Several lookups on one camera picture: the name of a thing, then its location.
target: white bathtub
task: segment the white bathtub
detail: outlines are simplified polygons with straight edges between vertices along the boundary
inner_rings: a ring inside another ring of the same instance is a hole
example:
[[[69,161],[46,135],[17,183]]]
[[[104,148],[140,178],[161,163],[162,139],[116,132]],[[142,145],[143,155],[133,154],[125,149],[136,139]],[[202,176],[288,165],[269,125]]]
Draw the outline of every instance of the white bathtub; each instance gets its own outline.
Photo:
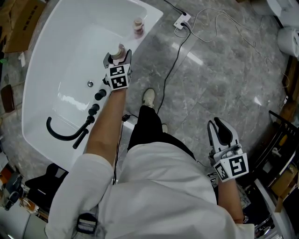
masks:
[[[60,0],[49,16],[33,51],[26,76],[22,108],[22,133],[38,152],[70,170],[86,146],[60,141],[47,131],[46,121],[62,135],[74,134],[85,122],[88,109],[103,107],[110,93],[103,84],[103,59],[121,42],[136,50],[163,13],[138,0]],[[136,39],[132,23],[144,20],[145,34]],[[87,82],[92,80],[92,88]],[[94,95],[105,89],[101,101]]]

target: black cable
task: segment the black cable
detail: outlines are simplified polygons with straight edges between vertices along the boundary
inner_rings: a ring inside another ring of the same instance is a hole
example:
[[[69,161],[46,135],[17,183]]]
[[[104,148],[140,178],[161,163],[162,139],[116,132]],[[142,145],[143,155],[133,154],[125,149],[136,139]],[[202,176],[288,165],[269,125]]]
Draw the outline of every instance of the black cable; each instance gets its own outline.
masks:
[[[181,9],[173,6],[170,2],[163,0],[164,2],[167,2],[169,5],[171,5],[174,9],[176,9],[178,12],[182,13],[184,16],[186,16],[186,13],[184,11],[182,11]]]
[[[121,135],[122,135],[123,123],[124,123],[124,121],[122,122],[122,126],[121,126]],[[116,164],[117,164],[117,161],[118,161],[118,150],[119,150],[119,147],[120,147],[120,143],[121,143],[121,136],[120,136],[120,140],[117,144],[117,148],[116,148],[116,158],[115,158],[115,164],[114,164],[114,178],[113,178],[112,184],[116,184]]]
[[[134,114],[131,114],[131,113],[129,114],[129,116],[134,116],[134,117],[138,118],[138,116],[136,116],[136,115],[134,115]]]
[[[186,37],[186,39],[180,44],[180,46],[179,46],[179,48],[178,48],[177,58],[175,59],[175,61],[174,61],[173,65],[172,65],[172,67],[170,68],[170,71],[168,72],[168,74],[167,74],[167,76],[166,76],[166,78],[165,78],[165,80],[164,80],[164,86],[163,86],[163,98],[162,98],[161,104],[160,104],[160,106],[159,106],[159,108],[158,108],[157,114],[159,114],[159,110],[160,110],[160,108],[161,108],[161,106],[162,106],[162,104],[163,104],[163,101],[164,101],[164,97],[165,97],[165,88],[166,88],[166,80],[167,80],[168,76],[170,75],[170,73],[172,72],[172,70],[173,70],[173,68],[174,68],[174,65],[177,63],[178,56],[179,56],[179,51],[181,50],[181,47],[182,47],[183,44],[188,40],[188,38],[189,38],[189,36],[190,36],[190,34],[191,34],[191,30],[190,30],[190,28],[189,28],[186,24],[184,24],[184,23],[182,23],[182,25],[188,28],[188,30],[189,30],[189,34],[188,34],[188,36]]]

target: small jar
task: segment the small jar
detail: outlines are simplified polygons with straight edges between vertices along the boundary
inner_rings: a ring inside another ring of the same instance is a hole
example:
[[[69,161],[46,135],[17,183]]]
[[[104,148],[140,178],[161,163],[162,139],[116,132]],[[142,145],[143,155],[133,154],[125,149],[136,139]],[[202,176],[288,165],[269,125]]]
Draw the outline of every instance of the small jar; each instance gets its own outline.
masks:
[[[137,38],[141,37],[144,33],[143,21],[140,17],[136,18],[133,22],[133,29]]]
[[[118,51],[115,54],[111,54],[110,53],[110,55],[111,55],[111,58],[113,60],[121,60],[121,59],[123,59],[125,57],[125,55],[126,55],[126,49],[125,49],[124,45],[123,44],[119,44]]]

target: cardboard box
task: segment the cardboard box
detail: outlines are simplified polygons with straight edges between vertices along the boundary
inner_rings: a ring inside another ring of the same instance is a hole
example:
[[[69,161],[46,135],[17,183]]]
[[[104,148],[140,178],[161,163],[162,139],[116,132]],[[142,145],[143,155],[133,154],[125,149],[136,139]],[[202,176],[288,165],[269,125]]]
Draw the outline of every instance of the cardboard box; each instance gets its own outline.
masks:
[[[32,34],[41,16],[45,2],[40,0],[6,0],[0,8],[2,51],[28,50]]]
[[[275,212],[281,212],[283,201],[287,198],[291,190],[298,181],[298,169],[290,164],[280,178],[271,187],[272,191],[278,196]]]

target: power strip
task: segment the power strip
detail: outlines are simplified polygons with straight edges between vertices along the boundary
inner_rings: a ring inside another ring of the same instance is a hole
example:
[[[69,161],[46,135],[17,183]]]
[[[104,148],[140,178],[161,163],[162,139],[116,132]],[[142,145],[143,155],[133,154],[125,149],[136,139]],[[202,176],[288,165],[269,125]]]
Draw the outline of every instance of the power strip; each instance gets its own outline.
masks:
[[[177,29],[182,30],[183,26],[181,25],[182,22],[188,22],[189,19],[191,18],[191,16],[186,13],[186,15],[182,14],[180,15],[180,17],[176,20],[176,22],[173,24],[174,27],[176,27]]]

